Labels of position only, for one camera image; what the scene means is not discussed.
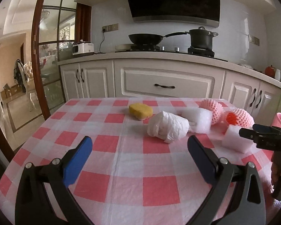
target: screw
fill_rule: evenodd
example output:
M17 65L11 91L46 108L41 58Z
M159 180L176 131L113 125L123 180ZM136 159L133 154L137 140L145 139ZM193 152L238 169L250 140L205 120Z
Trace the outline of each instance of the screw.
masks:
M220 158L220 163L226 165L226 164L228 164L228 160L226 158L224 158L224 157L221 157Z
M254 168L255 164L253 162L248 162L249 167Z
M52 164L58 165L60 162L61 162L61 160L59 158L55 158L55 159L53 159Z
M26 163L25 167L26 168L31 168L32 167L32 163L31 162Z

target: cabinet handle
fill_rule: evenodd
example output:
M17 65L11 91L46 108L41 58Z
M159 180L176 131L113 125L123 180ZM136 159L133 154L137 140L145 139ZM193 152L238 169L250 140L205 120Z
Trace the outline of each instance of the cabinet handle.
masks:
M36 55L37 49L36 49L36 43L37 43L37 36L33 36L33 54Z
M253 99L253 101L251 102L250 107L252 107L253 102L255 101L255 99L256 99L256 88L254 89L254 99Z
M81 69L80 78L81 78L82 82L84 83L84 79L82 78L82 72L83 72L83 68Z
M78 74L78 69L76 71L76 79L78 80L78 83L80 83L80 80L78 79L77 74Z
M155 86L160 86L162 88L171 88L171 89L175 89L175 86L165 86L165 85L159 85L159 84L154 84Z
M259 104L261 102L261 94L262 94L262 91L260 91L260 100L259 100L258 104L256 105L256 108L258 108L258 106L259 106Z

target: frying pan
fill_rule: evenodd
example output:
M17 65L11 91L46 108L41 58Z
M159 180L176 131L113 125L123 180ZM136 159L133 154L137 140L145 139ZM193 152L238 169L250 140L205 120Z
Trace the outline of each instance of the frying pan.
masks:
M164 37L170 37L174 35L186 35L186 32L176 32L176 33L171 33L165 36L162 35L155 35L155 34L132 34L128 35L129 39L131 40L132 43L136 45L152 45L156 46L159 44Z

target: power outlet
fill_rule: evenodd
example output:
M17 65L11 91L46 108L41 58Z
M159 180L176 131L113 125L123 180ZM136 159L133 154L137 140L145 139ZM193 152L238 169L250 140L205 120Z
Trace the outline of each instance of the power outlet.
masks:
M105 29L105 32L117 31L119 29L119 23L113 25L106 25L102 27L102 31Z
M252 36L252 35L249 35L249 42L259 46L260 45L260 40L255 37L255 36Z

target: range hood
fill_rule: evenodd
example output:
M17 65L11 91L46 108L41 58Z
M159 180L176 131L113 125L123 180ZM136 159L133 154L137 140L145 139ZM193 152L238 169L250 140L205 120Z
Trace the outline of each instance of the range hood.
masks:
M218 27L220 0L128 0L134 22L188 22Z

